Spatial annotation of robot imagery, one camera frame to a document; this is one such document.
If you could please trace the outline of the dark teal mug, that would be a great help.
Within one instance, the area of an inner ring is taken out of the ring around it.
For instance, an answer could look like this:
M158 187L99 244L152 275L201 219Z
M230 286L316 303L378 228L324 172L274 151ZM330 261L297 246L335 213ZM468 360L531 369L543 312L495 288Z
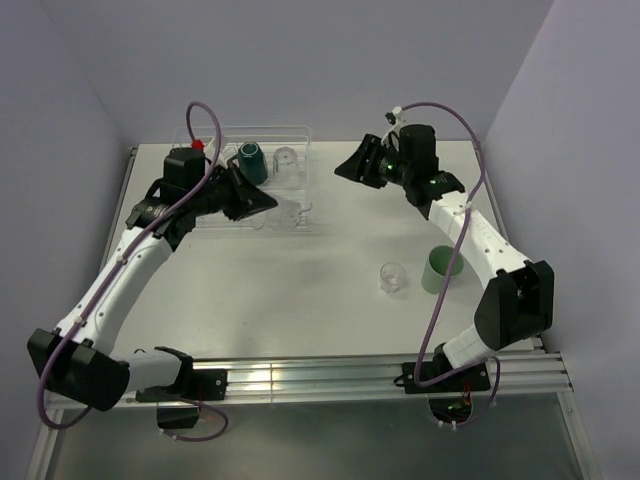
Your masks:
M253 185L259 186L268 180L268 171L264 152L255 142L243 143L238 152L229 158L235 163L244 177Z

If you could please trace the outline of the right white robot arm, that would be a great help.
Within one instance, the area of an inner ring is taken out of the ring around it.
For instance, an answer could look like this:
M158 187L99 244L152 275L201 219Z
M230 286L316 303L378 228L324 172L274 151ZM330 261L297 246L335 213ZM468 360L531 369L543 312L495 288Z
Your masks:
M396 146L367 134L334 172L376 189L389 183L402 187L407 201L453 241L484 289L472 325L436 350L433 378L414 373L418 385L455 389L466 379L467 367L551 327L553 269L515 249L473 207L455 175L440 169L432 127L401 128Z

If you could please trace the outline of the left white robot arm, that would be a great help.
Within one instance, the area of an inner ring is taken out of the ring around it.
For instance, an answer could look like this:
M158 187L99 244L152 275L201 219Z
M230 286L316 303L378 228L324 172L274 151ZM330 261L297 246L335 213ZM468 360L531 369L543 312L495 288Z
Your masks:
M132 209L113 255L89 290L55 328L37 329L29 338L40 391L98 411L113 408L131 391L158 389L172 399L190 395L194 360L186 353L156 347L130 359L113 357L122 325L198 218L221 212L239 221L277 205L237 166L217 165L199 148L170 150L162 176Z

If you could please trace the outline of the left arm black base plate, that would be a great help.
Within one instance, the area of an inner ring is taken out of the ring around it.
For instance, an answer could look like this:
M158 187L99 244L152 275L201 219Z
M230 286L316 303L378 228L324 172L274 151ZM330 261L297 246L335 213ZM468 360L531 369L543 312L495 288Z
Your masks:
M226 369L196 369L179 393L170 393L165 387L153 387L137 391L135 400L140 403L165 402L178 399L208 402L222 401L226 397L228 371Z

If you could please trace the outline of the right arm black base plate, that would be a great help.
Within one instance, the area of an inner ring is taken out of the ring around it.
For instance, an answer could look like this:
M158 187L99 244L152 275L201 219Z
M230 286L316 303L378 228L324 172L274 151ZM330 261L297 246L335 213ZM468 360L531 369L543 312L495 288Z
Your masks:
M489 373L485 364L478 364L466 370L452 369L446 360L425 361L421 365L421 385L414 380L414 362L401 364L401 373L393 383L402 388L405 394L441 394L471 392L485 392L491 388Z

